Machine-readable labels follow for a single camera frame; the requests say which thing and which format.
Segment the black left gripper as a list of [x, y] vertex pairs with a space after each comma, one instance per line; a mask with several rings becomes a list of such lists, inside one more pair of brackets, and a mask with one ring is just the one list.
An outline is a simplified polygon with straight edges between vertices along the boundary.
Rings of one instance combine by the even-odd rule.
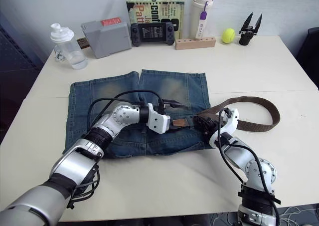
[[[188, 107], [180, 102], [175, 102], [174, 100], [169, 100], [169, 99], [159, 99], [158, 100], [158, 113], [164, 113], [164, 109], [167, 106], [170, 106], [173, 104], [173, 108], [176, 109], [187, 109]], [[185, 129], [193, 129], [193, 126], [174, 126], [170, 125], [169, 131], [174, 132], [174, 131], [179, 131], [179, 130], [185, 130]]]

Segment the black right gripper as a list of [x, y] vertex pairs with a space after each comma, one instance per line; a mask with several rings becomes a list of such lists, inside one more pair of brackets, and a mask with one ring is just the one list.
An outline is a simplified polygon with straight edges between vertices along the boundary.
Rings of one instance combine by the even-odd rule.
[[195, 115], [193, 122], [194, 126], [198, 127], [199, 131], [206, 138], [210, 138], [218, 130], [218, 122], [210, 117]]

